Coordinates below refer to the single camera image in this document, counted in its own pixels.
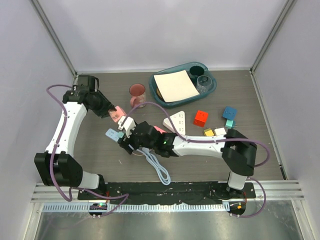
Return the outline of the blue cube socket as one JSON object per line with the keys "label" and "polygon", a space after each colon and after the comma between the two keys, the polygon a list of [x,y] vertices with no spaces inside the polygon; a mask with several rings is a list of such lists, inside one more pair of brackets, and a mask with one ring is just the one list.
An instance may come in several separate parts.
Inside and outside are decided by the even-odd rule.
{"label": "blue cube socket", "polygon": [[224,119],[233,121],[237,115],[237,112],[238,112],[237,109],[235,109],[231,106],[226,106],[223,111],[222,117]]}

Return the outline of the pink triangular power strip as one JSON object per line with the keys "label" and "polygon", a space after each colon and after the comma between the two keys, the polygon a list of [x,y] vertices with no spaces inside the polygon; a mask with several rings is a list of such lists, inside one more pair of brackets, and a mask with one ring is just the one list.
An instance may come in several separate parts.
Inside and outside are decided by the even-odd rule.
{"label": "pink triangular power strip", "polygon": [[165,130],[163,130],[163,129],[161,129],[160,127],[158,127],[158,126],[153,126],[158,132],[160,132],[161,134],[163,134],[163,133],[166,133],[166,131]]}

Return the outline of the white plug adapter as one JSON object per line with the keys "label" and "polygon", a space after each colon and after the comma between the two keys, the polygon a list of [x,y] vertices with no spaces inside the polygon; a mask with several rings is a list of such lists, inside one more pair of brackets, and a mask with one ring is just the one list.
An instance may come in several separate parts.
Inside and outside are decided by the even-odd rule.
{"label": "white plug adapter", "polygon": [[216,136],[220,136],[220,135],[226,135],[227,134],[227,131],[224,127],[221,127],[221,128],[216,128],[213,130],[214,134]]}

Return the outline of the red cube socket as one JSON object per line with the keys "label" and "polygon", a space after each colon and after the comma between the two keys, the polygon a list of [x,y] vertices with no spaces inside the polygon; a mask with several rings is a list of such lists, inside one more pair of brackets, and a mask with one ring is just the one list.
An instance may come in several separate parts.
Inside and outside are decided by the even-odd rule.
{"label": "red cube socket", "polygon": [[193,124],[203,128],[207,122],[208,116],[209,114],[207,112],[198,110],[194,117]]}

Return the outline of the white triangular power strip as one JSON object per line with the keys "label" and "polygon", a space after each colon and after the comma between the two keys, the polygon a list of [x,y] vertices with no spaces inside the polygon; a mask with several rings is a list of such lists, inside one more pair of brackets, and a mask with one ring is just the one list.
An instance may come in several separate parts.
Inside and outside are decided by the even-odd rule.
{"label": "white triangular power strip", "polygon": [[[177,132],[181,135],[186,134],[186,116],[184,111],[179,111],[173,115],[170,116],[171,121],[173,122],[173,125]],[[169,118],[165,118],[162,121],[162,125],[166,127],[171,132],[174,132],[174,128],[169,120]]]}

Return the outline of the mint green plug adapter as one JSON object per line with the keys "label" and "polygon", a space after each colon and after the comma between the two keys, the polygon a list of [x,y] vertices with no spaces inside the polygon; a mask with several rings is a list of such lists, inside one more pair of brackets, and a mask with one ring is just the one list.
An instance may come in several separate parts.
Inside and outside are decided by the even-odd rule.
{"label": "mint green plug adapter", "polygon": [[121,139],[124,135],[125,135],[125,134],[124,134],[123,132],[118,132],[118,133],[117,133],[117,137],[118,137],[119,139]]}

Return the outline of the light blue power strip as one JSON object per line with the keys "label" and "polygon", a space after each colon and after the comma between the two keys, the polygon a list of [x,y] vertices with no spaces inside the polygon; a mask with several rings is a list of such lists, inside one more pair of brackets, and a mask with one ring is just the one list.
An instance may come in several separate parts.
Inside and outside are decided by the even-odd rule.
{"label": "light blue power strip", "polygon": [[109,128],[105,135],[110,138],[111,140],[113,140],[114,142],[117,142],[118,139],[119,139],[119,136],[118,136],[118,132],[112,128]]}

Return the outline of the teal plug adapter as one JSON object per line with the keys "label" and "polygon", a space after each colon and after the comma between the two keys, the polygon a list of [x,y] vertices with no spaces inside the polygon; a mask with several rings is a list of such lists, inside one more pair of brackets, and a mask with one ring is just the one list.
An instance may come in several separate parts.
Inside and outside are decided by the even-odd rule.
{"label": "teal plug adapter", "polygon": [[235,120],[231,120],[231,119],[227,119],[226,123],[225,123],[225,127],[227,129],[234,129],[236,126],[236,121]]}

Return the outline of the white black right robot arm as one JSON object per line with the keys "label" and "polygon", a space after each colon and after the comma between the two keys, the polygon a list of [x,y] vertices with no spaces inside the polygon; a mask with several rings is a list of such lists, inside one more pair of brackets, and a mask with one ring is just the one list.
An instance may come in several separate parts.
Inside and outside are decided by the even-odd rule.
{"label": "white black right robot arm", "polygon": [[230,170],[225,190],[233,198],[243,193],[247,178],[254,174],[257,145],[237,130],[218,136],[179,136],[160,132],[146,121],[136,123],[130,117],[118,121],[118,130],[124,133],[118,144],[129,154],[151,149],[164,158],[207,156],[224,160]]}

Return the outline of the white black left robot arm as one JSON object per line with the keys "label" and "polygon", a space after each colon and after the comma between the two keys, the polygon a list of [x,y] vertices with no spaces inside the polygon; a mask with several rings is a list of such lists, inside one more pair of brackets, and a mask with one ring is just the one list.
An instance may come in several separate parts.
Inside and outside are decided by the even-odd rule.
{"label": "white black left robot arm", "polygon": [[68,88],[62,100],[53,99],[62,113],[51,142],[43,153],[37,153],[34,163],[44,185],[88,189],[93,198],[100,200],[107,192],[102,175],[89,173],[74,159],[76,138],[88,111],[99,118],[107,118],[115,106],[99,89],[99,79],[79,75]]}

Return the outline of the pink cube socket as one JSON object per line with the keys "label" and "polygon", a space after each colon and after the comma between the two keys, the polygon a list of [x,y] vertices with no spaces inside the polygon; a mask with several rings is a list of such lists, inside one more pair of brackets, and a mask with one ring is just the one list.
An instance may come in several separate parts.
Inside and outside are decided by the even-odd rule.
{"label": "pink cube socket", "polygon": [[126,116],[126,112],[118,105],[115,107],[115,110],[109,110],[108,113],[115,123],[117,123],[121,117]]}

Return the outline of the yellow plug adapter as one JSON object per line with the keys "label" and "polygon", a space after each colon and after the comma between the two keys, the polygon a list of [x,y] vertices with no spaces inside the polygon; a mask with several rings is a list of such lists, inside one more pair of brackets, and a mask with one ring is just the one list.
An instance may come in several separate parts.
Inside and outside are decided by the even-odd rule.
{"label": "yellow plug adapter", "polygon": [[204,136],[206,137],[213,137],[215,136],[214,131],[211,128],[207,128],[203,131]]}

